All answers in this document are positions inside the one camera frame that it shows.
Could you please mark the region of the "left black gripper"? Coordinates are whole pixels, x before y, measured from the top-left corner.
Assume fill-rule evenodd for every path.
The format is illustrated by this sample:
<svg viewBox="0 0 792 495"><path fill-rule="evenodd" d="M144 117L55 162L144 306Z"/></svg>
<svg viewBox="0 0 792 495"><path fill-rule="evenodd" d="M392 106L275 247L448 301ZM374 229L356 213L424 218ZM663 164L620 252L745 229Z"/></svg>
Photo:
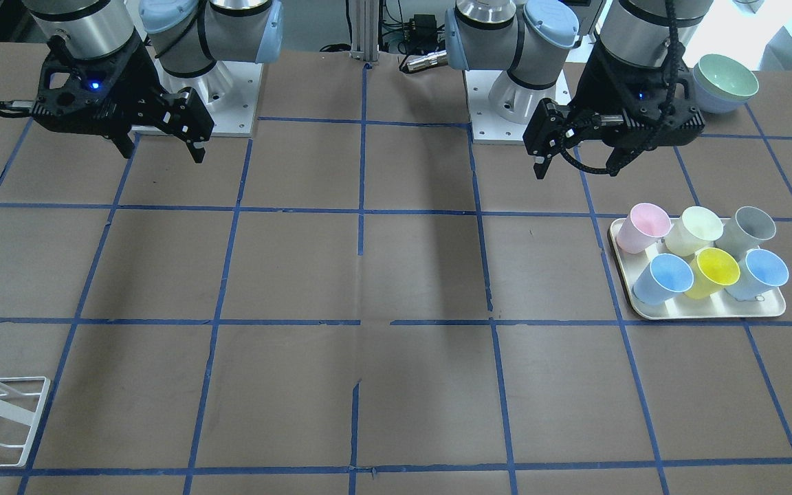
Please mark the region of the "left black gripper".
<svg viewBox="0 0 792 495"><path fill-rule="evenodd" d="M546 178L552 156L581 141L599 139L613 147L606 172L617 176L639 156L638 145L652 135L667 97L672 62L635 67L610 54L602 42L592 49L569 104L548 98L538 103L524 132L538 181Z"/></svg>

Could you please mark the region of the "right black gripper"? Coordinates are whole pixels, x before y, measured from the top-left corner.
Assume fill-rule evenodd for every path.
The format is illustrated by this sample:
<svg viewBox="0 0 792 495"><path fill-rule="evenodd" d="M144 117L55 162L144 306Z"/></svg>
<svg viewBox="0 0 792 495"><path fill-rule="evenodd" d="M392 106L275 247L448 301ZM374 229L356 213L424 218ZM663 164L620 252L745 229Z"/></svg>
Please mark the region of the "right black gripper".
<svg viewBox="0 0 792 495"><path fill-rule="evenodd" d="M167 93L138 34L90 60L76 57L63 35L51 36L47 46L35 99L0 101L0 117L31 117L48 131L98 135L124 159L136 150L131 129L154 127L186 143L194 163L204 162L214 128L210 112L192 87Z"/></svg>

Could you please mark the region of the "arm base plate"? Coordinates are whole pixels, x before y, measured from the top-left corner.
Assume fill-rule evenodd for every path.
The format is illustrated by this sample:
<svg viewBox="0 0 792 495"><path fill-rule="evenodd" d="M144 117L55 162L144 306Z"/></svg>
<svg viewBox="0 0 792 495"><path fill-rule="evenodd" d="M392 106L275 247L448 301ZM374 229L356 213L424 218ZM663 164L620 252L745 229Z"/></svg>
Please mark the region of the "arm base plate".
<svg viewBox="0 0 792 495"><path fill-rule="evenodd" d="M544 90L521 87L504 70L466 70L464 76L474 141L480 144L522 144L526 126L543 98L559 105L571 100L563 71Z"/></svg>
<svg viewBox="0 0 792 495"><path fill-rule="evenodd" d="M266 66L220 60L207 74L188 79L170 75L159 60L155 66L161 83L170 93L184 87L198 91L214 121L213 137L252 137Z"/></svg>

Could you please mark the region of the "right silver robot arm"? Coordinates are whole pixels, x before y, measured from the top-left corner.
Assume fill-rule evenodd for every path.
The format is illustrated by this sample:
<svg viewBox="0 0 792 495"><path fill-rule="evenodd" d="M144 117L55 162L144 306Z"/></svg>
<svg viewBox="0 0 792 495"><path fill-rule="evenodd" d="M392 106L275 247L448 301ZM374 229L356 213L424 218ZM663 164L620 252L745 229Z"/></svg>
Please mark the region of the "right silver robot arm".
<svg viewBox="0 0 792 495"><path fill-rule="evenodd" d="M0 101L0 117L48 131L97 135L128 159L130 131L182 141L196 163L234 88L226 63L273 63L283 43L280 1L142 1L136 26L122 1L26 1L46 34L33 100Z"/></svg>

